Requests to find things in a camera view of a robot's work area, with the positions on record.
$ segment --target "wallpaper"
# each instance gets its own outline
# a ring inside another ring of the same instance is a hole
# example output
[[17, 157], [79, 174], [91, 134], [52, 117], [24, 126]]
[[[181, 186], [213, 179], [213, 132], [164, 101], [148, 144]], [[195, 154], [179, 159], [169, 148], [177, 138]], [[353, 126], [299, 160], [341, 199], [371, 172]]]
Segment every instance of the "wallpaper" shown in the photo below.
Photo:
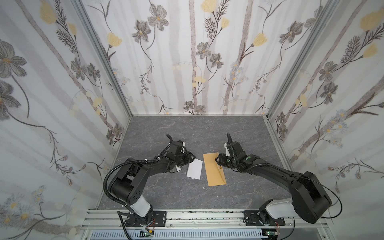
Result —
[[82, 0], [134, 114], [266, 114], [326, 1]]
[[294, 169], [340, 197], [328, 221], [339, 240], [384, 233], [383, 66], [383, 1], [341, 1], [270, 116]]
[[128, 123], [69, 1], [0, 6], [2, 239], [79, 239]]

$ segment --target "white plastic part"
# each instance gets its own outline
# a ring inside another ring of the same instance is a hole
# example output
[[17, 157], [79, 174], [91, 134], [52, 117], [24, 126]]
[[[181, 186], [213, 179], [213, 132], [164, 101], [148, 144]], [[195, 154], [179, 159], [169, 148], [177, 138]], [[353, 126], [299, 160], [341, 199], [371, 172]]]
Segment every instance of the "white plastic part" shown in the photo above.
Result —
[[130, 207], [135, 211], [137, 215], [139, 215], [140, 217], [144, 217], [145, 215], [147, 215], [149, 209], [151, 208], [151, 205], [145, 200], [143, 195], [141, 195], [137, 202], [130, 205]]
[[292, 205], [292, 198], [273, 200], [266, 207], [266, 211], [273, 218], [298, 217]]
[[225, 148], [225, 154], [227, 155], [227, 157], [231, 156], [231, 154], [229, 154], [229, 151], [227, 148], [227, 143], [224, 143], [224, 148]]

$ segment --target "gray marble tabletop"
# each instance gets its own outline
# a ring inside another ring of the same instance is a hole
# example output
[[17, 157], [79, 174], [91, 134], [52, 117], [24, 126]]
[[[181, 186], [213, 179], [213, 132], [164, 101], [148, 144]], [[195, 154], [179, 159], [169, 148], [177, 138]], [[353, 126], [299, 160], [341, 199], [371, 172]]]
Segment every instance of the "gray marble tabletop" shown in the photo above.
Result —
[[[227, 132], [247, 154], [282, 166], [262, 117], [133, 117], [123, 139], [115, 165], [127, 158], [153, 158], [174, 141], [186, 142], [188, 151], [203, 161], [204, 153], [225, 152]], [[200, 180], [186, 176], [188, 165], [180, 172], [149, 177], [143, 196], [154, 209], [244, 209], [258, 208], [268, 199], [285, 199], [290, 194], [276, 184], [255, 175], [240, 174], [224, 168], [226, 185], [208, 186], [204, 163]], [[105, 195], [99, 209], [122, 209]]]

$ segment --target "white paper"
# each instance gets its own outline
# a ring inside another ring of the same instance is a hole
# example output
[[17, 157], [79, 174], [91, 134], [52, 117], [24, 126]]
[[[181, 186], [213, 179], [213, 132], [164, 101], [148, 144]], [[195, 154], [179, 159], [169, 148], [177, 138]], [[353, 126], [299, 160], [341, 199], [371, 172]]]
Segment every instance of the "white paper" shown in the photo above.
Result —
[[203, 167], [203, 161], [199, 159], [195, 159], [188, 166], [187, 177], [191, 177], [193, 179], [200, 179], [202, 167]]

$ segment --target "manila envelope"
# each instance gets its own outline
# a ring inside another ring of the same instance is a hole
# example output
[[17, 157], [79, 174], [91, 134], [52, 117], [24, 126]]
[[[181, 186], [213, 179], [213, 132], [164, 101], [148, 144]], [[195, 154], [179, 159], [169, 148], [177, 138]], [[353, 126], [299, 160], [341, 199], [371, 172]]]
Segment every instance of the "manila envelope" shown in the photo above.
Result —
[[205, 172], [207, 173], [208, 186], [226, 185], [223, 167], [217, 165], [215, 158], [218, 152], [203, 154]]

